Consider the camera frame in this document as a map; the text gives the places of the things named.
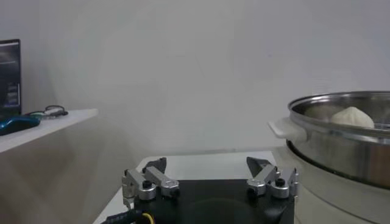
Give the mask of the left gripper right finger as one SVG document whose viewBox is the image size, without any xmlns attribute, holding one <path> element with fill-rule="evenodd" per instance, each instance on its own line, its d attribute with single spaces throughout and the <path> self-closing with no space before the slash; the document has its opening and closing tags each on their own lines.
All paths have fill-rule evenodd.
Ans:
<svg viewBox="0 0 390 224">
<path fill-rule="evenodd" d="M 246 181 L 247 194 L 251 199 L 270 193 L 274 198 L 287 199 L 298 195 L 298 176 L 295 167 L 279 169 L 266 159 L 246 158 L 252 178 Z"/>
</svg>

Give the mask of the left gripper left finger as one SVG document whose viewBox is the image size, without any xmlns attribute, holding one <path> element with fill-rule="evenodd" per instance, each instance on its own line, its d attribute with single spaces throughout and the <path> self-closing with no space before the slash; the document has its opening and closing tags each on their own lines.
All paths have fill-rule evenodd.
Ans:
<svg viewBox="0 0 390 224">
<path fill-rule="evenodd" d="M 158 191 L 162 197 L 178 198 L 179 181 L 165 175 L 166 158 L 149 161 L 139 172 L 127 169 L 122 176 L 122 197 L 126 203 L 138 198 L 141 201 L 156 199 Z"/>
</svg>

